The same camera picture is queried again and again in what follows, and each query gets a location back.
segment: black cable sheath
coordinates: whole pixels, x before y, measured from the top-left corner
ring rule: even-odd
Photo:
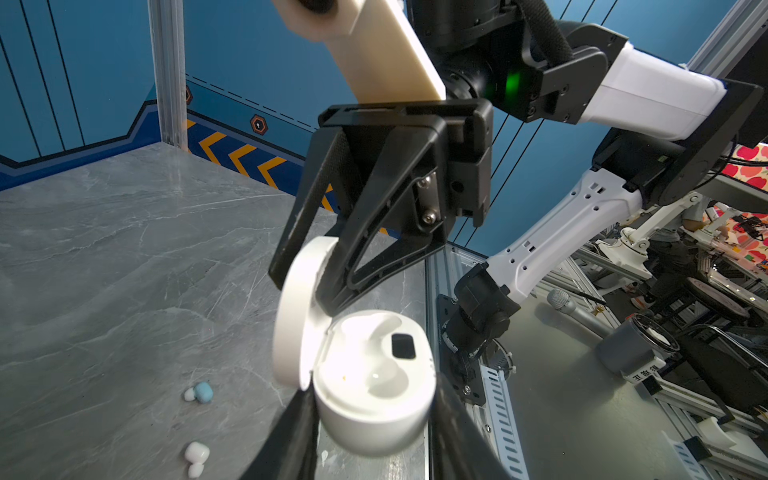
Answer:
[[[734,152],[734,151],[736,151],[736,145],[737,145],[738,141],[739,141],[739,133],[738,133],[738,132],[736,132],[736,135],[734,135],[734,136],[733,136],[733,143],[731,144],[731,147],[730,147],[730,153],[728,154],[728,157],[727,157],[727,158],[725,158],[725,159],[723,159],[722,157],[721,157],[721,158],[719,158],[719,159],[717,159],[717,161],[715,162],[715,165],[713,165],[713,167],[716,167],[716,166],[717,166],[717,162],[721,162],[721,161],[724,161],[724,163],[723,163],[723,166],[722,166],[722,167],[720,167],[720,168],[716,168],[716,169],[714,169],[714,173],[712,174],[712,177],[709,177],[709,178],[707,178],[705,181],[701,182],[701,183],[700,183],[700,184],[698,184],[696,187],[694,187],[694,188],[693,188],[693,190],[694,190],[694,191],[695,191],[697,188],[701,188],[701,187],[703,187],[704,185],[706,185],[706,184],[710,183],[712,180],[714,180],[714,179],[715,179],[715,177],[717,177],[717,175],[720,175],[720,174],[722,174],[722,173],[723,173],[723,170],[725,170],[725,167],[726,167],[726,165],[728,165],[728,161],[727,161],[727,159],[728,159],[728,158],[733,158],[733,152]]]
[[[729,164],[740,165],[741,167],[768,167],[768,161],[758,162],[750,160],[742,160],[738,157],[726,158]]]
[[[536,45],[549,62],[550,67],[573,60],[574,53],[563,32],[558,28],[544,0],[513,0],[531,29]]]

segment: white label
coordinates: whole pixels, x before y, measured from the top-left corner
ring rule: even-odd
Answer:
[[[654,373],[658,372],[659,369],[663,366],[665,366],[667,363],[660,359],[657,356],[654,356],[654,359],[652,359],[650,362],[646,363],[639,369],[635,370],[632,373],[628,373],[627,375],[624,375],[624,379],[627,380],[632,385],[637,385],[638,383],[642,382],[649,376],[652,376]]]

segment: green led light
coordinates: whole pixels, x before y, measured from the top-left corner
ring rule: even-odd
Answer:
[[[520,88],[520,72],[507,75],[507,88],[505,92],[505,100],[512,101],[518,96],[518,89]]]

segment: screw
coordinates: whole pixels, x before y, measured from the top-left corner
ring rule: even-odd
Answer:
[[[432,225],[434,222],[437,221],[437,214],[434,210],[427,210],[422,215],[422,222],[426,223],[427,225]]]

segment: hexagonal sticker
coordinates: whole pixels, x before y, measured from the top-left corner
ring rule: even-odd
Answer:
[[[259,115],[254,115],[253,118],[250,119],[250,126],[253,131],[259,135],[264,135],[268,128],[264,117],[260,117]]]

